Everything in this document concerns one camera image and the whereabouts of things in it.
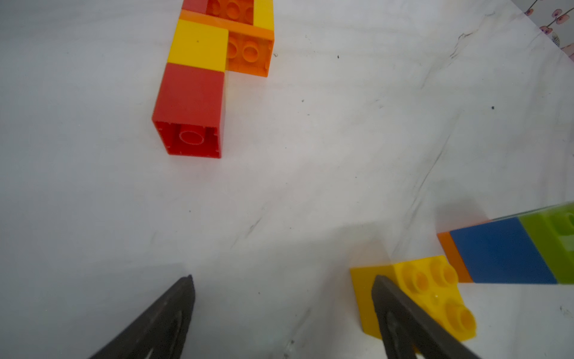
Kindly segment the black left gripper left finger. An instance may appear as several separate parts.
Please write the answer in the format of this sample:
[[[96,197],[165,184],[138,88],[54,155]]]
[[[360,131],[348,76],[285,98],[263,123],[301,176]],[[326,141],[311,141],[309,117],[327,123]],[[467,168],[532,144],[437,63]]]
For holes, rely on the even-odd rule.
[[[191,275],[180,278],[93,358],[180,358],[195,302]]]

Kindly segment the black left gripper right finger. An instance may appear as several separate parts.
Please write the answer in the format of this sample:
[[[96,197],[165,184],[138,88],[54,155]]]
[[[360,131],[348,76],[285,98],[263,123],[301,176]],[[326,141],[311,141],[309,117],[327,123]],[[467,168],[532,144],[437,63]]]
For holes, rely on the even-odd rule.
[[[423,311],[390,278],[378,275],[372,287],[372,300],[388,358],[479,357],[451,336]]]

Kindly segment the lime green lego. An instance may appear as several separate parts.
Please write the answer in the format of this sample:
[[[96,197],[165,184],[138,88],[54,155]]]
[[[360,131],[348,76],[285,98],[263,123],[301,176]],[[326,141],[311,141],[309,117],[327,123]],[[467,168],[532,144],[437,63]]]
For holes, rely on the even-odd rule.
[[[573,284],[573,202],[518,216],[559,284]]]

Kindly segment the small yellow lego brick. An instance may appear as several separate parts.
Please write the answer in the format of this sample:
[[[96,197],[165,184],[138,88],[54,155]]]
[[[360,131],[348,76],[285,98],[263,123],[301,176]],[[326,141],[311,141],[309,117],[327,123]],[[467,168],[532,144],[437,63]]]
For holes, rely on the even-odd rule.
[[[274,1],[254,0],[254,26],[274,30]]]

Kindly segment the red square lego brick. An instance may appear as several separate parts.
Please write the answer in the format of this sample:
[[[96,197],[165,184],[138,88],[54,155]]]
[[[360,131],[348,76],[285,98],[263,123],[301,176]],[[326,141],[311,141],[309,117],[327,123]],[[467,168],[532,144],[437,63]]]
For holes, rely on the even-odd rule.
[[[152,122],[168,154],[221,158],[224,94],[224,72],[166,64]]]

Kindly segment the small red lego brick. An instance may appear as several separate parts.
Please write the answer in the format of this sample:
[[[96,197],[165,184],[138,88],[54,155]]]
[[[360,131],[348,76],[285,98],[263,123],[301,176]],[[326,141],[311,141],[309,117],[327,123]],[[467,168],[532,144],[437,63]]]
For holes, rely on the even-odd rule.
[[[208,3],[209,0],[184,0],[182,3],[182,10],[207,14]]]

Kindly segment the small orange lego brick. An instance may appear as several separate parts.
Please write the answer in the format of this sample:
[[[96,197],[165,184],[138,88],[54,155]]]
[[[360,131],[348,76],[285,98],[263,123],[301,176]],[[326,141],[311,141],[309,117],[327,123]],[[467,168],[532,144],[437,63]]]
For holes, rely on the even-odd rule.
[[[274,30],[257,28],[208,14],[182,10],[180,18],[229,32],[227,70],[254,76],[268,76],[274,47]]]

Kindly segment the orange lego plate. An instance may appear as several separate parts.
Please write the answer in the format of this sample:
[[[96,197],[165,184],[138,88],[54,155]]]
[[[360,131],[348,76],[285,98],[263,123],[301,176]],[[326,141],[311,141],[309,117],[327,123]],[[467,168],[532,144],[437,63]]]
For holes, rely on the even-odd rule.
[[[254,23],[254,0],[209,0],[207,14],[248,25]]]
[[[476,227],[489,222],[487,220],[436,235],[460,283],[494,283],[484,267],[488,263],[486,247],[479,242],[470,242],[471,239],[480,239]]]

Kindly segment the blue lego brick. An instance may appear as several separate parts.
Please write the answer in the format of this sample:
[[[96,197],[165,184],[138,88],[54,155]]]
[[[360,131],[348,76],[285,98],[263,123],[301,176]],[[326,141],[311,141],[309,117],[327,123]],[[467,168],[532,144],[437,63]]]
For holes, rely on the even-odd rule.
[[[477,284],[557,284],[517,217],[451,232],[472,281]]]

